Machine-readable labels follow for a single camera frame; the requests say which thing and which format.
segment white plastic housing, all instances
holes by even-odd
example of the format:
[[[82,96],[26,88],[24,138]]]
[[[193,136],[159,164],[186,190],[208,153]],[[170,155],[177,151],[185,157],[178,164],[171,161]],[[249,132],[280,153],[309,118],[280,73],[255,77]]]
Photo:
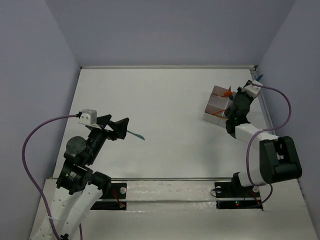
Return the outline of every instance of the white plastic housing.
[[[72,207],[65,225],[62,230],[62,235],[68,234],[68,239],[74,239],[76,231],[85,216],[90,211],[95,202],[103,195],[102,190],[99,190],[95,185],[87,185],[81,196]]]
[[[254,80],[252,83],[262,86],[262,84],[256,80]],[[258,97],[260,90],[261,87],[253,86],[251,84],[242,88],[242,92],[246,92],[249,96],[253,97],[254,99]]]
[[[65,225],[70,210],[80,195],[81,192],[75,192],[73,195],[70,195],[69,191],[62,187],[55,189],[50,211],[55,229],[57,230],[59,236],[62,233],[62,229]],[[41,227],[31,240],[56,240],[48,216],[43,220]]]
[[[246,143],[249,143],[253,135],[256,134],[258,131],[260,131],[260,129],[256,128],[251,123],[241,124],[235,127],[235,138],[238,140],[244,141]],[[278,139],[278,136],[269,134],[267,132],[262,132],[254,138],[252,142],[252,147],[259,151],[260,141],[276,140],[276,139]],[[255,185],[266,184],[266,182],[263,180],[260,173],[260,166],[259,166],[260,160],[259,159],[255,159],[255,160],[258,163],[257,165],[255,165],[256,166],[255,168],[250,167],[249,165],[251,180]],[[240,172],[238,176],[239,176],[241,186],[243,187],[252,186],[251,182],[249,181],[247,172]]]
[[[91,109],[82,110],[82,114],[78,121],[79,124],[91,126],[97,123],[97,111]]]

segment white table surface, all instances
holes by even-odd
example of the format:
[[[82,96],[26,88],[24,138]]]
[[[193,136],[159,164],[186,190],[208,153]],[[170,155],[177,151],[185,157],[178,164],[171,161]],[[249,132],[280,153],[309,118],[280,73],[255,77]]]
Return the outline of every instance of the white table surface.
[[[107,141],[91,166],[94,171],[112,178],[231,177],[245,170],[247,145],[203,121],[203,112],[215,85],[236,90],[248,79],[245,69],[83,69],[70,113],[95,109],[99,116],[112,114],[113,121],[129,117],[128,129],[146,138],[128,134],[125,140]],[[257,99],[248,119],[266,127]],[[77,120],[68,120],[54,178],[67,141],[88,134]],[[258,157],[252,150],[252,166]],[[129,181],[127,211],[90,211],[82,222],[84,239],[317,239],[296,180],[274,184],[264,211],[217,210],[209,193],[213,186],[213,181]],[[56,179],[46,181],[49,201],[55,187]],[[260,194],[264,199],[269,187],[261,187]],[[33,233],[45,216],[40,201]]]
[[[204,121],[204,109],[215,85],[236,91],[251,79],[248,69],[82,69],[70,113],[94,109],[114,122],[129,117],[128,129],[146,139],[127,134],[107,141],[90,166],[94,171],[112,178],[231,177],[246,169],[247,144]],[[248,119],[266,127],[258,99]],[[77,122],[67,122],[54,178],[67,141],[89,134]],[[252,149],[251,166],[258,157]]]

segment black joint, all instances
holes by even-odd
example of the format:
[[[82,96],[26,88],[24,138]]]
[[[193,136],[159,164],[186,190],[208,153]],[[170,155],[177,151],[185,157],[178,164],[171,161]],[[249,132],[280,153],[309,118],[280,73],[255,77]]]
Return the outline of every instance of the black joint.
[[[242,88],[237,89],[237,93],[231,103],[231,105],[224,112],[224,115],[228,119],[244,119],[250,111],[250,105],[254,98],[249,96],[245,91],[242,92]]]
[[[252,81],[251,81],[250,79],[246,82],[245,85],[247,86],[247,85],[249,85],[249,84],[252,84]]]
[[[63,157],[73,164],[83,165],[82,159],[88,157],[86,147],[86,140],[82,136],[74,136],[66,143]]]
[[[246,117],[243,118],[231,118],[225,121],[225,129],[228,134],[236,138],[236,126],[241,124],[249,124],[250,122]]]
[[[261,176],[267,184],[298,179],[302,176],[295,143],[289,136],[260,141],[259,155]]]
[[[233,174],[231,178],[232,190],[235,194],[241,193],[244,190],[250,191],[254,186],[242,186],[239,179],[239,172]]]
[[[128,123],[129,118],[127,117],[116,122],[110,121],[109,127],[112,128],[118,139],[124,140],[127,135]]]
[[[82,111],[80,111],[80,112],[79,112],[78,114],[76,114],[75,116],[76,116],[77,118],[80,118],[81,115],[82,115]]]
[[[112,116],[110,114],[99,116],[96,118],[96,124],[98,124],[102,129],[104,129],[110,123]]]
[[[69,191],[70,195],[82,191],[93,171],[90,168],[78,167],[68,161],[64,161],[59,178],[56,181],[56,187],[64,188]]]
[[[97,186],[99,190],[102,190],[103,194],[111,189],[111,177],[98,171],[92,175],[90,183]]]
[[[69,240],[69,234],[61,235],[61,240]]]

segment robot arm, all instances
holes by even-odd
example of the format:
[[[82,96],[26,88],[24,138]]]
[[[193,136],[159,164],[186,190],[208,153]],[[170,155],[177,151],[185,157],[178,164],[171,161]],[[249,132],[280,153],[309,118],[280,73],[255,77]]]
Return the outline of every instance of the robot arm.
[[[262,86],[257,81],[248,81],[243,88],[239,87],[232,104],[225,111],[228,118],[226,130],[235,139],[249,143],[260,132],[252,142],[253,147],[259,151],[259,167],[248,169],[251,181],[255,185],[265,185],[300,178],[302,168],[293,139],[264,132],[248,121],[250,105],[261,90],[261,87],[251,83]],[[232,181],[239,187],[252,186],[247,171],[235,173]]]
[[[111,178],[95,172],[92,165],[106,140],[125,139],[129,118],[111,121],[111,115],[97,117],[95,110],[83,110],[79,123],[84,124],[90,134],[71,138],[66,144],[64,164],[56,182],[51,203],[52,219],[46,217],[31,240],[55,240],[50,220],[62,240],[72,240],[79,224],[93,204],[111,189]]]

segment red wire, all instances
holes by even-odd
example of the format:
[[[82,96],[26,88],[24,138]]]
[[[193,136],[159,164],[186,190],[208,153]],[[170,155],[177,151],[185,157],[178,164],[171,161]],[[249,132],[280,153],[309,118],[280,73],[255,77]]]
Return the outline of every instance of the red wire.
[[[113,197],[115,198],[115,200],[119,203],[119,206],[122,205],[125,207],[125,205],[121,201],[119,201],[118,195],[114,189],[112,189],[111,193],[112,193]]]
[[[254,197],[254,199],[256,200],[256,202],[258,204],[260,204],[259,200],[256,198],[256,196],[254,195],[254,193],[252,191],[249,191],[249,193]]]
[[[222,109],[222,110],[220,110],[220,111],[217,111],[217,112],[212,113],[211,115],[216,115],[216,114],[222,113],[222,112],[224,112],[225,110],[227,110],[227,109]]]

